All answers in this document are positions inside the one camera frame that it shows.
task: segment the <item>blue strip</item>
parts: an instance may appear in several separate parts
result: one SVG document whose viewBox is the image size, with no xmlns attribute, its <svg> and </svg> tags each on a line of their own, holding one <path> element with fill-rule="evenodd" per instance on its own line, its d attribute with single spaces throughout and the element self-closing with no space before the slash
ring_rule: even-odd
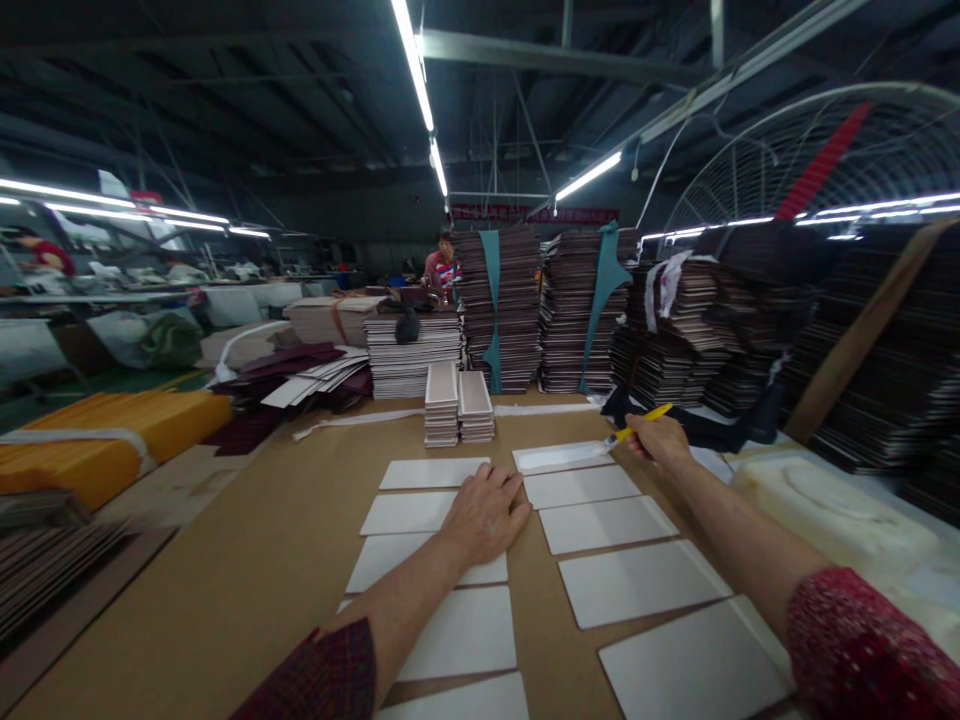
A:
<svg viewBox="0 0 960 720">
<path fill-rule="evenodd" d="M 600 241 L 600 256 L 597 258 L 597 282 L 593 290 L 593 310 L 590 312 L 587 345 L 583 351 L 583 369 L 580 371 L 579 390 L 582 393 L 590 392 L 586 382 L 587 362 L 590 360 L 590 351 L 593 349 L 593 337 L 597 333 L 600 313 L 603 312 L 603 308 L 613 291 L 632 279 L 630 273 L 617 261 L 617 221 L 614 220 L 609 225 L 600 228 L 600 232 L 603 233 L 603 238 Z"/>
<path fill-rule="evenodd" d="M 498 327 L 497 301 L 500 299 L 500 231 L 481 230 L 483 255 L 487 261 L 487 276 L 490 280 L 490 297 L 493 298 L 493 340 L 483 354 L 490 365 L 490 392 L 498 395 L 503 392 L 500 378 L 500 329 Z"/>
</svg>

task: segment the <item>red patterned sleeve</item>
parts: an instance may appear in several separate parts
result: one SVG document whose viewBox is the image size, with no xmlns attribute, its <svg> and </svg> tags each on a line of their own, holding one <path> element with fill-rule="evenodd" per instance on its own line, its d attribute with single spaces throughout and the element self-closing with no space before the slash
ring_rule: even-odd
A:
<svg viewBox="0 0 960 720">
<path fill-rule="evenodd" d="M 376 659 L 364 618 L 330 635 L 314 630 L 231 720 L 368 720 Z"/>
<path fill-rule="evenodd" d="M 800 584 L 787 608 L 787 649 L 821 717 L 960 717 L 960 669 L 849 568 Z"/>
</svg>

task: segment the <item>worker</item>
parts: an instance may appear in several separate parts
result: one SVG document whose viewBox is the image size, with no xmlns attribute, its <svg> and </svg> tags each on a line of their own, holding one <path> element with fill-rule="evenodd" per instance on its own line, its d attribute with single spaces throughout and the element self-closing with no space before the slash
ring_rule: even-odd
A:
<svg viewBox="0 0 960 720">
<path fill-rule="evenodd" d="M 16 240 L 22 247 L 33 253 L 34 261 L 22 262 L 20 267 L 26 270 L 58 270 L 67 277 L 73 277 L 77 274 L 73 258 L 49 240 L 44 240 L 30 228 L 16 225 L 12 231 L 7 231 L 4 234 L 10 240 Z"/>
<path fill-rule="evenodd" d="M 427 256 L 427 265 L 420 284 L 425 287 L 446 288 L 460 276 L 460 263 L 453 256 L 450 231 L 437 233 L 437 250 Z"/>
<path fill-rule="evenodd" d="M 684 496 L 787 648 L 801 699 L 817 717 L 960 717 L 960 668 L 919 625 L 700 465 L 676 420 L 627 422 L 637 432 L 627 446 L 654 460 Z M 315 630 L 234 717 L 371 717 L 464 572 L 491 562 L 523 529 L 530 504 L 510 509 L 522 484 L 519 473 L 480 465 L 442 529 L 324 633 Z"/>
<path fill-rule="evenodd" d="M 163 264 L 170 268 L 167 273 L 167 280 L 171 283 L 189 284 L 191 282 L 208 282 L 210 276 L 203 270 L 198 270 L 192 265 L 188 265 L 172 253 L 160 256 Z"/>
</svg>

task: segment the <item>green floor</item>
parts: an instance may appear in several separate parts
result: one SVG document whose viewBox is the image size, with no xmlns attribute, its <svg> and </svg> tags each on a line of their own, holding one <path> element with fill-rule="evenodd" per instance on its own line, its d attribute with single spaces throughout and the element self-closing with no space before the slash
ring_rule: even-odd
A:
<svg viewBox="0 0 960 720">
<path fill-rule="evenodd" d="M 132 370 L 117 368 L 88 378 L 94 392 L 143 392 L 163 387 L 177 389 L 181 392 L 199 390 L 206 383 L 206 373 L 192 374 L 190 370 Z M 65 383 L 50 391 L 53 395 L 59 393 L 81 393 L 83 386 L 77 382 Z M 48 413 L 66 407 L 80 400 L 79 395 L 73 397 L 48 397 L 44 404 L 38 403 L 31 397 L 19 397 L 13 400 L 0 402 L 0 434 L 16 430 L 27 423 L 31 423 Z"/>
</svg>

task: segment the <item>hand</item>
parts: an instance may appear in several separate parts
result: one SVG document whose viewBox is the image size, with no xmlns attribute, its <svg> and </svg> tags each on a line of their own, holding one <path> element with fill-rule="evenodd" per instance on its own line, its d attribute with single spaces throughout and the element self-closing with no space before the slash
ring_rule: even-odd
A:
<svg viewBox="0 0 960 720">
<path fill-rule="evenodd" d="M 517 539 L 533 506 L 510 503 L 523 484 L 523 475 L 482 463 L 466 479 L 453 501 L 440 535 L 457 543 L 468 567 L 493 561 Z"/>
<path fill-rule="evenodd" d="M 640 457 L 660 465 L 671 465 L 690 457 L 687 434 L 672 417 L 664 415 L 657 420 L 644 420 L 639 415 L 627 415 L 627 425 L 637 434 L 628 437 L 626 445 Z"/>
</svg>

